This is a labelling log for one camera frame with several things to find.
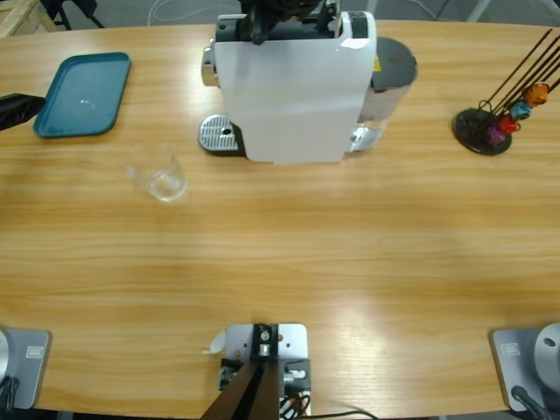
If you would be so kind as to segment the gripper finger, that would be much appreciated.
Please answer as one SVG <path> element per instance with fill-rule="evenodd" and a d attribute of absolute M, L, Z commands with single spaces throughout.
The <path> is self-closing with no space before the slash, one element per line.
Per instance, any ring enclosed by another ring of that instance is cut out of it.
<path fill-rule="evenodd" d="M 26 123 L 45 106 L 46 99 L 28 94 L 8 94 L 0 99 L 0 130 Z"/>

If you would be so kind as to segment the arm gripper black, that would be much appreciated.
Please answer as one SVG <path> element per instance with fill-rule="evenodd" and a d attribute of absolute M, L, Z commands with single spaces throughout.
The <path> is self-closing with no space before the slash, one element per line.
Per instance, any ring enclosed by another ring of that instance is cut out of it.
<path fill-rule="evenodd" d="M 317 9 L 321 0 L 280 0 L 279 10 L 282 20 L 303 19 Z M 240 40 L 262 45 L 269 36 L 271 28 L 277 23 L 277 2 L 257 0 L 241 1 Z"/>

